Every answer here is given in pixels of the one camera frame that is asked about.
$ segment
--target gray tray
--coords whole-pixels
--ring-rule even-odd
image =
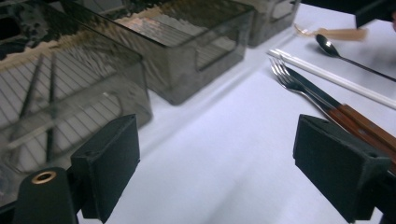
[[[234,0],[254,7],[248,44],[257,47],[290,27],[301,0]]]
[[[243,59],[253,13],[226,0],[122,1],[118,7],[61,2],[67,14],[140,53],[148,87],[172,105]]]
[[[0,4],[0,206],[21,180],[69,155],[109,121],[151,118],[141,57],[37,1]]]

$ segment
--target chopstick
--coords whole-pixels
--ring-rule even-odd
[[[54,53],[51,54],[51,65],[50,65],[50,77],[49,77],[49,104],[51,105],[55,101],[55,77],[56,77],[56,56]],[[50,111],[52,119],[56,117],[56,111]],[[53,128],[47,130],[47,152],[46,162],[51,161],[52,150],[53,150]]]
[[[35,65],[35,71],[33,72],[33,76],[30,81],[28,91],[26,92],[26,96],[23,100],[21,112],[19,114],[20,119],[25,118],[29,113],[29,109],[34,97],[35,84],[38,81],[38,75],[40,74],[40,69],[41,69],[41,65],[43,64],[43,59],[44,59],[43,54],[40,54],[37,59],[37,63]],[[20,127],[16,127],[15,130],[11,133],[10,137],[8,138],[10,142],[15,140],[19,130]],[[10,152],[10,154],[8,155],[8,163],[14,163],[18,159],[19,152],[20,152],[19,148],[16,148],[12,152]]]
[[[396,109],[396,100],[392,100],[384,95],[381,95],[375,91],[369,90],[367,88],[364,88],[361,85],[358,85],[354,82],[351,82],[345,78],[342,78],[340,76],[337,76],[334,73],[331,73],[329,71],[326,71],[322,68],[319,68],[312,63],[308,63],[302,59],[299,59],[297,57],[293,57],[290,54],[288,54],[285,51],[282,51],[281,49],[270,49],[267,51],[267,54],[280,58],[282,56],[283,60],[287,63],[290,63],[296,67],[299,67],[301,69],[304,69],[305,71],[312,73],[318,77],[323,77],[330,82],[333,82],[339,86],[342,86],[344,88],[347,88],[351,91],[354,91],[362,96],[365,96],[369,99],[372,99],[376,102],[379,102],[382,105],[388,106],[392,109]]]

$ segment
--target spoon handle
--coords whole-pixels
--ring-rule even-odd
[[[380,72],[378,72],[378,71],[375,71],[374,69],[371,69],[371,68],[369,68],[369,67],[366,67],[366,66],[364,66],[364,65],[362,65],[362,64],[360,64],[360,63],[356,63],[356,62],[354,62],[354,61],[352,61],[352,60],[350,60],[350,59],[348,59],[348,58],[344,58],[344,57],[341,57],[341,56],[340,56],[340,59],[342,59],[342,60],[344,60],[344,61],[346,61],[346,62],[348,62],[348,63],[352,63],[352,64],[354,64],[354,65],[356,65],[356,66],[358,66],[358,67],[360,67],[360,68],[362,68],[362,69],[365,69],[365,70],[367,70],[367,71],[369,71],[369,72],[372,72],[372,73],[374,73],[374,74],[376,74],[376,75],[379,75],[379,76],[381,76],[381,77],[384,77],[384,78],[387,78],[387,79],[389,79],[389,80],[391,80],[391,81],[396,82],[396,78],[394,78],[394,77],[389,77],[389,76],[387,76],[387,75],[385,75],[385,74],[382,74],[382,73],[380,73]]]
[[[318,35],[324,35],[332,39],[340,40],[363,40],[367,36],[367,29],[339,29],[339,30],[327,30],[319,28],[317,30]]]

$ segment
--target cutlery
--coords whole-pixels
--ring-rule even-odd
[[[337,30],[327,30],[325,28],[319,28],[316,31],[308,31],[294,23],[294,29],[297,34],[303,36],[315,36],[315,35],[325,35],[331,39],[339,40],[363,40],[367,36],[367,29],[337,29]]]
[[[299,57],[290,55],[289,53],[281,50],[281,49],[269,49],[267,51],[267,54],[275,57],[275,58],[282,58],[285,63],[292,64],[298,68],[301,68],[311,74],[314,74],[318,77],[322,77],[324,79],[329,80],[330,82],[339,85],[343,88],[346,88],[348,90],[354,91],[357,94],[360,94],[364,97],[367,97],[371,100],[374,100],[376,102],[379,102],[382,105],[388,106],[389,108],[395,109],[396,110],[396,100],[387,96],[380,94],[376,91],[370,90],[368,88],[363,87],[362,85],[352,82],[348,79],[345,79],[343,77],[340,77],[326,69],[323,69],[321,67],[318,67],[312,63],[309,63],[307,61],[302,60]]]
[[[56,55],[51,54],[51,65],[50,65],[50,75],[49,75],[49,104],[53,104],[55,101],[55,78],[56,78]],[[51,118],[56,118],[56,111],[51,111]],[[52,160],[52,151],[54,148],[54,129],[49,128],[47,130],[47,150],[46,150],[46,162]]]
[[[387,76],[387,75],[385,75],[385,74],[382,74],[382,73],[380,73],[380,72],[378,72],[378,71],[375,71],[374,69],[371,69],[371,68],[369,68],[369,67],[366,67],[366,66],[364,66],[364,65],[362,65],[362,64],[360,64],[360,63],[356,63],[356,62],[354,62],[354,61],[352,61],[352,60],[350,60],[350,59],[348,59],[348,58],[342,57],[342,56],[338,53],[337,49],[336,49],[335,46],[332,44],[332,42],[326,38],[326,36],[324,36],[324,35],[317,35],[316,40],[317,40],[317,42],[319,43],[320,47],[321,47],[327,54],[329,54],[330,56],[332,56],[332,57],[334,57],[334,58],[339,58],[339,59],[344,60],[344,61],[346,61],[346,62],[348,62],[348,63],[352,63],[352,64],[354,64],[354,65],[356,65],[356,66],[358,66],[358,67],[360,67],[360,68],[362,68],[362,69],[365,69],[365,70],[367,70],[367,71],[369,71],[369,72],[372,72],[372,73],[374,73],[374,74],[376,74],[376,75],[379,75],[379,76],[381,76],[381,77],[384,77],[384,78],[387,78],[387,79],[389,79],[389,80],[391,80],[391,81],[396,82],[396,78],[394,78],[394,77],[389,77],[389,76]]]
[[[23,104],[21,107],[21,111],[19,114],[19,119],[24,119],[30,113],[30,107],[32,105],[32,101],[34,100],[34,92],[35,92],[35,85],[38,81],[38,75],[40,74],[40,69],[43,64],[43,55],[40,54],[37,59],[37,63],[35,65],[35,71],[33,72],[32,79],[30,80],[29,88],[26,92],[25,98],[23,100]],[[17,127],[8,138],[9,142],[14,141],[17,138],[18,131],[20,127]],[[20,150],[17,148],[12,152],[6,153],[4,156],[7,157],[9,163],[14,163],[20,154]]]
[[[325,115],[349,133],[390,156],[390,170],[396,174],[396,138],[378,127],[349,105],[342,105],[328,93],[288,68],[283,61],[271,59],[273,72],[286,89],[306,96]]]

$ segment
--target metal spoon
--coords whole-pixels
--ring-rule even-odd
[[[334,58],[339,58],[339,59],[344,60],[344,61],[346,61],[346,62],[348,62],[348,63],[352,63],[352,64],[354,64],[354,65],[356,65],[356,66],[358,66],[358,67],[360,67],[360,68],[362,68],[362,69],[365,69],[365,70],[367,70],[367,71],[369,71],[369,72],[372,72],[372,73],[377,74],[377,75],[379,75],[379,76],[381,76],[381,77],[384,77],[384,78],[387,78],[387,79],[389,79],[389,80],[391,80],[391,81],[396,82],[396,78],[394,78],[394,77],[389,77],[389,76],[387,76],[387,75],[385,75],[385,74],[382,74],[382,73],[377,72],[377,71],[375,71],[375,70],[373,70],[373,69],[371,69],[371,68],[368,68],[368,67],[366,67],[366,66],[364,66],[364,65],[362,65],[362,64],[356,63],[356,62],[354,62],[354,61],[352,61],[352,60],[349,60],[349,59],[347,59],[347,58],[342,57],[342,56],[338,53],[337,49],[336,49],[335,46],[332,44],[332,42],[330,42],[330,40],[328,40],[324,35],[317,35],[317,36],[316,36],[316,39],[317,39],[317,41],[318,41],[320,47],[321,47],[327,54],[329,54],[330,56],[332,56],[332,57],[334,57]]]

